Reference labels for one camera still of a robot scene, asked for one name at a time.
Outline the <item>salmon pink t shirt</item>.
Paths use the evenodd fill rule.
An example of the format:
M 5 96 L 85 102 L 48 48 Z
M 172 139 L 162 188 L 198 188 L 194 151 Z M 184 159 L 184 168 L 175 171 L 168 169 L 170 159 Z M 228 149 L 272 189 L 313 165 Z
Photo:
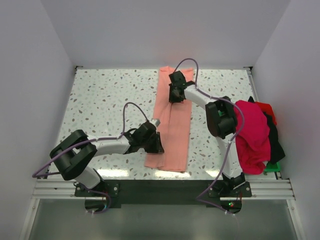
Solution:
M 157 131 L 164 153 L 148 153 L 144 162 L 147 168 L 170 172 L 185 172 L 187 169 L 192 102 L 184 100 L 170 103 L 171 83 L 169 74 L 174 68 L 161 67 L 158 71 L 158 84 L 153 109 L 153 118 L 160 120 Z

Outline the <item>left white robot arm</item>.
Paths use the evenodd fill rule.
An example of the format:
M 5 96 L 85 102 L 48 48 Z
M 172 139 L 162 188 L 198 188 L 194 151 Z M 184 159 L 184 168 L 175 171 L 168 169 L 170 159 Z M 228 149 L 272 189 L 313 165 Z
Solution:
M 59 174 L 65 181 L 76 180 L 92 196 L 99 196 L 104 190 L 102 177 L 90 161 L 97 156 L 127 155 L 143 149 L 149 154 L 163 154 L 159 119 L 147 120 L 139 128 L 117 137 L 89 139 L 83 130 L 76 130 L 49 154 Z

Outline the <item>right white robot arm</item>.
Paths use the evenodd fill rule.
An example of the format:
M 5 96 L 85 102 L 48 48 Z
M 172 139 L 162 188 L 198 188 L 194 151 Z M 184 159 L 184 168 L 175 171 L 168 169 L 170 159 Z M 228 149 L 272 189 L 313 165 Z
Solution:
M 220 152 L 224 155 L 218 176 L 222 180 L 211 188 L 233 197 L 246 182 L 240 166 L 236 147 L 236 136 L 244 127 L 245 120 L 238 123 L 235 105 L 228 96 L 214 97 L 200 90 L 194 81 L 187 81 L 181 71 L 169 74 L 169 102 L 182 103 L 189 100 L 205 110 L 209 133 L 216 138 Z

